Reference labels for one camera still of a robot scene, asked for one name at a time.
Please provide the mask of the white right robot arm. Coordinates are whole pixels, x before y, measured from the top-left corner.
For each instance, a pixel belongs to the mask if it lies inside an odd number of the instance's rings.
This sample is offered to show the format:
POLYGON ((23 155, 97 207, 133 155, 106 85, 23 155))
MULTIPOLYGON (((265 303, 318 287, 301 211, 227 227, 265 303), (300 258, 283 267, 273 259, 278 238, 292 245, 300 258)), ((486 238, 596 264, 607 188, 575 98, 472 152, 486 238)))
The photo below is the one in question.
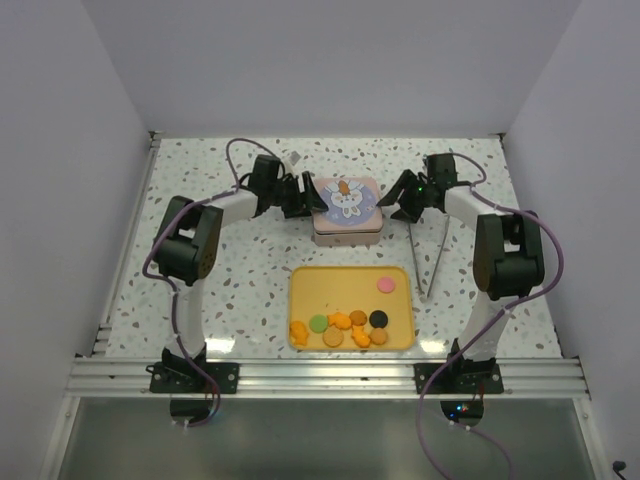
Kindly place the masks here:
POLYGON ((541 227, 531 212, 509 209, 483 197, 487 180, 480 164, 459 153, 424 157, 426 171, 401 173, 378 201, 396 205, 394 220, 415 224, 437 209, 475 234, 472 272, 477 299, 445 364, 451 389, 468 392, 481 380, 480 365, 493 362, 512 310, 534 296, 545 277, 541 227))

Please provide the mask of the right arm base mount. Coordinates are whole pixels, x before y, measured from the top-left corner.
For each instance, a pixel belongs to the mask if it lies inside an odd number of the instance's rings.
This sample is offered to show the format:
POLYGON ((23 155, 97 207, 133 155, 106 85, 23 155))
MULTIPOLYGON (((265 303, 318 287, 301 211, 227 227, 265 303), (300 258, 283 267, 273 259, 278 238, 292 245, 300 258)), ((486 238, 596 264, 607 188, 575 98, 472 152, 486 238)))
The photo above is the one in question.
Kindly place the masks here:
POLYGON ((505 391, 499 365, 495 361, 464 361, 447 367, 426 393, 449 395, 502 394, 505 391))

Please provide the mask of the metal tongs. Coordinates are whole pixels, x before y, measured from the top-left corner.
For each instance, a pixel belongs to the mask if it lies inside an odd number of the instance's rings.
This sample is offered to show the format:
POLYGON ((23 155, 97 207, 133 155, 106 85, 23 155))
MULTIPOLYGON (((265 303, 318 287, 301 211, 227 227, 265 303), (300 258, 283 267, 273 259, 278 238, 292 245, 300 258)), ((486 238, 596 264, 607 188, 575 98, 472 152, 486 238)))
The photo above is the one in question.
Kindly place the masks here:
POLYGON ((416 224, 407 225, 415 289, 423 304, 431 299, 449 226, 449 216, 439 213, 426 213, 416 224))

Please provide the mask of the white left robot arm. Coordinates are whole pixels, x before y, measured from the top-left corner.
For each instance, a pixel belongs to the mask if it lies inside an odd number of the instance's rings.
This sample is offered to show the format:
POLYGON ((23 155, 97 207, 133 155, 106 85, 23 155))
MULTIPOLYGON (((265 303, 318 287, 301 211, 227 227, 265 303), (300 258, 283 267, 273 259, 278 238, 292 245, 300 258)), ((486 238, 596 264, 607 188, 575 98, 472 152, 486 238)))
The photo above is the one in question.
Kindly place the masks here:
POLYGON ((272 207, 280 208, 287 219, 328 210, 311 174, 297 176, 273 155, 257 156, 252 171, 235 180, 231 190, 205 200, 173 197, 143 263, 143 275, 165 282, 171 292, 170 340, 161 365, 173 371, 175 384, 189 393, 201 390, 208 379, 202 299, 222 229, 272 207))

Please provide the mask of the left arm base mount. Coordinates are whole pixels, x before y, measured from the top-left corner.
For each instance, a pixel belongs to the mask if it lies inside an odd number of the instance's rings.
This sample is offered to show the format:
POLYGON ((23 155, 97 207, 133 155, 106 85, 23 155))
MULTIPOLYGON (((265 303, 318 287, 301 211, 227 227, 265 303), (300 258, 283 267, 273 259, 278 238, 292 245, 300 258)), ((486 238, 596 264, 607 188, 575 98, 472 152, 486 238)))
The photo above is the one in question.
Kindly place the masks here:
MULTIPOLYGON (((240 379, 240 365, 234 362, 200 362, 197 366, 218 385, 221 394, 235 394, 240 379)), ((149 390, 156 394, 211 393, 209 380, 184 358, 147 365, 151 375, 149 390)))

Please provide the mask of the silver tin lid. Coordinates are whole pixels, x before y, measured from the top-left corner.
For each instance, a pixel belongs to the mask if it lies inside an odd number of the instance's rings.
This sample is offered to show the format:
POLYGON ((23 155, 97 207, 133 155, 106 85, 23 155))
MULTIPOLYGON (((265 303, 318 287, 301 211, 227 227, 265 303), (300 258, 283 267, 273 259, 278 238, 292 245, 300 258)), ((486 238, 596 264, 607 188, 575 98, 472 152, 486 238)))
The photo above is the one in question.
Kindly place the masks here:
POLYGON ((313 214, 316 233, 373 233, 382 229, 380 190, 372 177, 319 178, 314 186, 328 207, 313 214))

